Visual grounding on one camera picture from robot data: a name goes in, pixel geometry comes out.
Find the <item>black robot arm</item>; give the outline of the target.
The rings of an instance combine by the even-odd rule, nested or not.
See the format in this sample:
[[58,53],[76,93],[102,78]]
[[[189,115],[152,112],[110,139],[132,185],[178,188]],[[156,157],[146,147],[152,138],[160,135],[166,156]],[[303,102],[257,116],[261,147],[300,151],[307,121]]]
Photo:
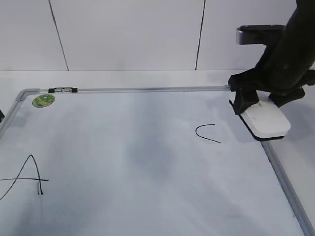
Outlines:
[[315,2],[298,0],[285,26],[247,25],[238,28],[238,44],[265,45],[254,68],[231,75],[228,85],[235,93],[232,107],[236,115],[256,104],[257,92],[269,92],[269,98],[281,107],[303,98],[302,87],[315,84]]

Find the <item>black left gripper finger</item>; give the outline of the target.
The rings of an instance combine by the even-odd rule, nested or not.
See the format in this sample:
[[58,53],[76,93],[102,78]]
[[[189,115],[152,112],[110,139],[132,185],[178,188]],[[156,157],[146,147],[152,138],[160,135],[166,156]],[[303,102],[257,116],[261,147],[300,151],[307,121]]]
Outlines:
[[247,108],[259,102],[256,90],[237,89],[232,107],[236,115],[242,114]]

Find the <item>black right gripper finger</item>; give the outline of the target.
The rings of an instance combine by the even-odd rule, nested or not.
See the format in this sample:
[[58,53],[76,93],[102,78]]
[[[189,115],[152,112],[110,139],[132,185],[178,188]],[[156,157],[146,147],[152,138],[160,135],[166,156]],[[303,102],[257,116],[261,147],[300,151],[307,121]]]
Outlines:
[[270,93],[269,99],[278,107],[280,108],[281,106],[301,99],[305,96],[305,91],[303,88],[297,88],[294,90],[291,90],[287,93],[284,94],[276,94],[276,93]]

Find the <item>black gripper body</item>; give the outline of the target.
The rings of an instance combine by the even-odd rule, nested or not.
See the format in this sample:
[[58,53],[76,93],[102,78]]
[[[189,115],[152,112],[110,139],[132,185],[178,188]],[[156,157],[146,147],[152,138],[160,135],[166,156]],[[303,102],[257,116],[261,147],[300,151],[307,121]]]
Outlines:
[[254,68],[231,75],[228,85],[237,89],[284,94],[315,84],[315,33],[308,28],[285,26],[280,37],[265,46]]

